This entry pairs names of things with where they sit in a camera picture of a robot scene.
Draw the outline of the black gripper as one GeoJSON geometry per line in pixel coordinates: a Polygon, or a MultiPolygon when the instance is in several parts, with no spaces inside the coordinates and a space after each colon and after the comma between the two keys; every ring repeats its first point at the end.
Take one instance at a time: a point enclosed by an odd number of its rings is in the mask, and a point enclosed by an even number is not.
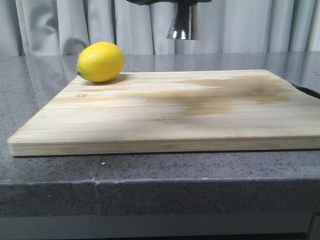
{"type": "Polygon", "coordinates": [[[177,3],[177,4],[187,4],[196,5],[198,3],[209,3],[211,0],[127,0],[130,3],[136,5],[152,5],[160,2],[177,3]]]}

